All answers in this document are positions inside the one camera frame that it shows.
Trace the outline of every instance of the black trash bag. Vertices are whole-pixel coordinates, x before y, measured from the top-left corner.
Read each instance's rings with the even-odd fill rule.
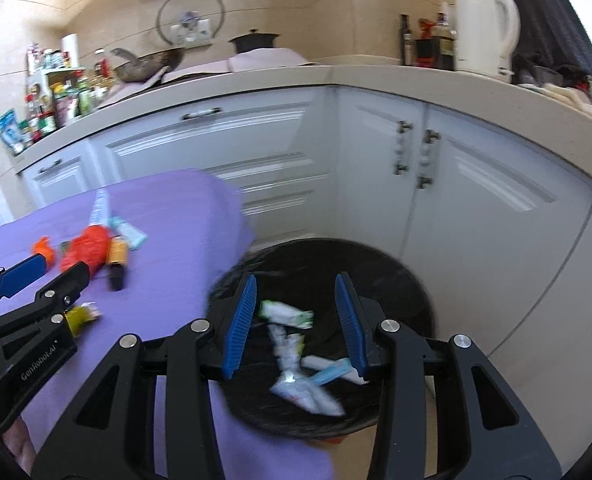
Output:
[[[358,294],[378,301],[386,316],[424,337],[433,337],[431,307],[416,278],[390,256],[346,240],[307,238],[252,254],[214,286],[210,300],[232,296],[243,272],[252,272],[258,282],[259,303],[276,300],[314,311],[310,330],[287,329],[304,335],[302,355],[336,360],[347,357],[334,302],[334,280],[343,270],[349,273]],[[232,380],[221,383],[234,416],[268,433],[308,440],[345,436],[378,421],[380,381],[358,385],[337,379],[326,384],[324,388],[346,413],[333,417],[311,415],[271,393],[279,374],[266,322],[255,317],[239,370]]]

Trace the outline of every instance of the wooden floor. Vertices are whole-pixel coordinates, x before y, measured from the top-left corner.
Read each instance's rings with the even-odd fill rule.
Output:
[[[436,473],[436,403],[427,393],[427,433],[425,476]],[[367,428],[348,436],[341,444],[329,446],[336,469],[336,480],[365,480],[372,459],[376,427]]]

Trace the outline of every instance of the kitchen cabinet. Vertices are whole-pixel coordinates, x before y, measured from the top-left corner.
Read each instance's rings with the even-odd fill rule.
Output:
[[[120,182],[199,168],[241,190],[257,246],[330,235],[335,95],[325,88],[250,92],[171,108],[92,138]]]
[[[343,89],[339,95],[336,236],[395,258],[403,249],[423,136],[419,101]]]
[[[36,207],[105,185],[90,142],[80,140],[23,171]]]
[[[402,261],[429,294],[436,337],[465,333],[490,352],[565,263],[592,181],[456,112],[432,106],[426,127],[416,172],[429,180],[416,190]]]
[[[491,359],[567,470],[592,441],[592,215],[550,290]]]

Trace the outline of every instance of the electric kettle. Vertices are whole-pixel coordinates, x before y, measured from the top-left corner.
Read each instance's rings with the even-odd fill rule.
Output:
[[[521,31],[514,0],[456,0],[455,69],[509,82]]]

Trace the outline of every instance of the silver screw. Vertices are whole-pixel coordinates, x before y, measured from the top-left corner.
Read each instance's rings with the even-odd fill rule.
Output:
[[[138,338],[134,334],[127,334],[121,337],[119,345],[123,348],[132,348],[138,342]]]
[[[398,332],[398,330],[400,330],[400,323],[395,319],[386,319],[385,321],[381,322],[380,327],[385,332]]]
[[[454,344],[461,348],[469,348],[471,346],[471,339],[464,334],[454,336]]]
[[[210,322],[206,319],[196,319],[190,325],[194,332],[205,332],[210,327]]]

